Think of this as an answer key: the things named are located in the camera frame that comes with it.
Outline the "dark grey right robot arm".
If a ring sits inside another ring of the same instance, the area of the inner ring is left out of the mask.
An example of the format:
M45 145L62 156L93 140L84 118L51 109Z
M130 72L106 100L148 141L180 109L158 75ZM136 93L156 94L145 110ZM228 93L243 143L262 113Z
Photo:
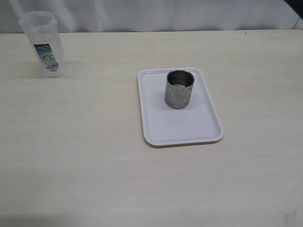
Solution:
M285 0L285 2L303 19L303 0Z

